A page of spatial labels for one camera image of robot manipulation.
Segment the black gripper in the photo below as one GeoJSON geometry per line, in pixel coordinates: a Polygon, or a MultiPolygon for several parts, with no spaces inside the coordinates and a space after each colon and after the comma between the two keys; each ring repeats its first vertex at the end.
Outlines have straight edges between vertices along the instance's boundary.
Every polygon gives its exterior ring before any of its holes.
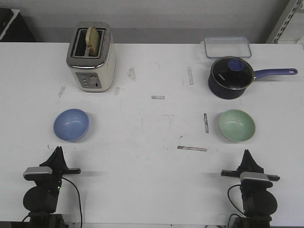
{"type": "Polygon", "coordinates": [[[46,166],[39,165],[38,179],[35,181],[37,186],[41,186],[47,190],[60,190],[64,175],[80,174],[80,168],[68,168],[64,153],[61,146],[57,146],[51,156],[45,161],[46,166]],[[59,153],[59,161],[61,165],[54,165],[59,153]]]}
{"type": "Polygon", "coordinates": [[[242,190],[267,190],[273,186],[273,182],[280,180],[277,175],[265,174],[248,149],[244,150],[241,164],[235,171],[222,170],[220,175],[239,179],[238,186],[242,190]]]}

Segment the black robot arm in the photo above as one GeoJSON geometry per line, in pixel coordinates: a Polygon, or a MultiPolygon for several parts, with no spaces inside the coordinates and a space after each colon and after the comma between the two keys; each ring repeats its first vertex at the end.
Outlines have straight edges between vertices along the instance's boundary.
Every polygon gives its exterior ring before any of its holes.
{"type": "Polygon", "coordinates": [[[234,203],[232,206],[240,213],[234,213],[230,217],[236,216],[233,224],[228,220],[228,228],[269,228],[271,215],[277,210],[277,200],[267,189],[273,186],[274,181],[279,181],[277,175],[265,174],[253,159],[248,149],[244,151],[241,164],[235,171],[222,170],[223,177],[238,178],[240,183],[229,187],[227,196],[231,200],[230,191],[234,187],[239,187],[243,202],[243,209],[240,210],[234,203]]]}
{"type": "Polygon", "coordinates": [[[28,167],[23,178],[35,182],[23,197],[23,206],[29,211],[29,228],[67,228],[63,216],[56,213],[59,192],[65,175],[80,174],[80,168],[68,168],[61,146],[37,167],[28,167]]]}

